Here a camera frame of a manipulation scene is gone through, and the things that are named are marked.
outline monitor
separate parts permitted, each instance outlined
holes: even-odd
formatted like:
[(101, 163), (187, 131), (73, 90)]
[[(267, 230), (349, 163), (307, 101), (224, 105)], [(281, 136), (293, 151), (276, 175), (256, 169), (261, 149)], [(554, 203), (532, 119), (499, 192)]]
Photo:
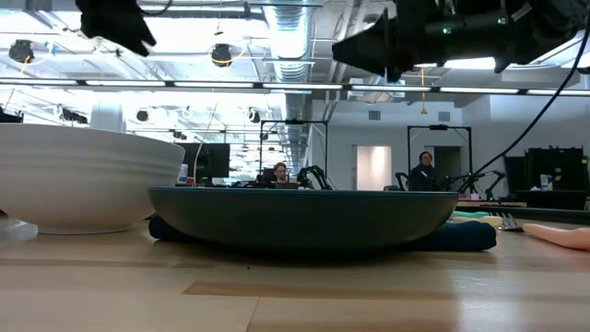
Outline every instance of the monitor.
[[(188, 176), (195, 177), (195, 156), (200, 143), (176, 143), (184, 148), (184, 161), (188, 165)], [(196, 177), (226, 178), (230, 177), (230, 144), (203, 144), (196, 164)]]

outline woman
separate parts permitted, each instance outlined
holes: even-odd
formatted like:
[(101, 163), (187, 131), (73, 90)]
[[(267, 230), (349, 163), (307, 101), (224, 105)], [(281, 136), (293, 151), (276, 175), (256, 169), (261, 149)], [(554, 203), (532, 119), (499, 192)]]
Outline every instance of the woman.
[(428, 151), (420, 153), (420, 164), (409, 174), (409, 190), (411, 191), (436, 191), (436, 179), (434, 167), (432, 167), (432, 155)]

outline doorway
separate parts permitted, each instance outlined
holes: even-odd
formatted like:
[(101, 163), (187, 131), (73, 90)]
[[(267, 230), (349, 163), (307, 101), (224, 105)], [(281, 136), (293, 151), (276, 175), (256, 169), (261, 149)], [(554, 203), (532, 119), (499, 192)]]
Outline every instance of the doorway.
[(356, 190), (383, 190), (392, 184), (391, 147), (360, 147), (356, 149)]
[[(437, 182), (440, 182), (446, 175), (451, 177), (463, 175), (461, 167), (461, 147), (434, 147), (432, 156)], [(456, 191), (461, 186), (457, 182), (451, 186)]]

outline pink object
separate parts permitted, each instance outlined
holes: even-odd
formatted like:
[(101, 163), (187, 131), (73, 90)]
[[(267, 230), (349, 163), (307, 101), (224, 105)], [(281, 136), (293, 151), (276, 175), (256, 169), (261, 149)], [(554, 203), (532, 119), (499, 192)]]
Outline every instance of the pink object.
[(523, 230), (539, 239), (577, 250), (590, 250), (590, 228), (563, 230), (555, 227), (525, 224)]

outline white bowl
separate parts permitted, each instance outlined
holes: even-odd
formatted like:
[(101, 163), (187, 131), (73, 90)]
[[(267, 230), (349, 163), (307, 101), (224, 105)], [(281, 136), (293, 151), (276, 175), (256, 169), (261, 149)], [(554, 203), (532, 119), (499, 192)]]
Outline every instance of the white bowl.
[(0, 208), (42, 233), (125, 231), (153, 213), (148, 187), (173, 186), (183, 157), (141, 136), (0, 124)]

